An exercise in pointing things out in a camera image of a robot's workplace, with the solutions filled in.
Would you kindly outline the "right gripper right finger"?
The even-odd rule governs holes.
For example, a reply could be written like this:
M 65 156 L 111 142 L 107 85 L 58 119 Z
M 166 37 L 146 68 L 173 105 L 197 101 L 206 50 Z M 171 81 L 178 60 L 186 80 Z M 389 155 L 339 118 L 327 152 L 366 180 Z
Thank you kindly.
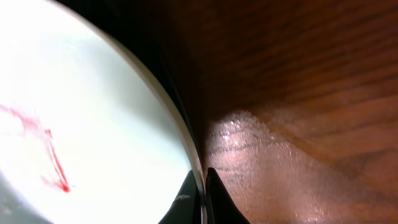
M 209 224 L 249 224 L 235 206 L 217 171 L 212 167 L 207 170 L 205 184 Z

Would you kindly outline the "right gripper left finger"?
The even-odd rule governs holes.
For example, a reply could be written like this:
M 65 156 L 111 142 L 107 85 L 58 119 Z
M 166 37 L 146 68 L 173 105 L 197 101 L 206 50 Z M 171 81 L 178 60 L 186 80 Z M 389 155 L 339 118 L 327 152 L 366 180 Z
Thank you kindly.
M 200 194 L 192 170 L 159 224 L 202 224 Z

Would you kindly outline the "mint plate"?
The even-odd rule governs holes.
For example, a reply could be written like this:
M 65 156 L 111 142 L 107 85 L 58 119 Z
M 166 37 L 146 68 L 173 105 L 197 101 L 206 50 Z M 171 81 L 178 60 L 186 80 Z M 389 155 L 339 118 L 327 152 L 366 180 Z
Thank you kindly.
M 171 98 L 127 48 L 55 1 L 1 2 L 1 222 L 159 223 L 192 170 Z

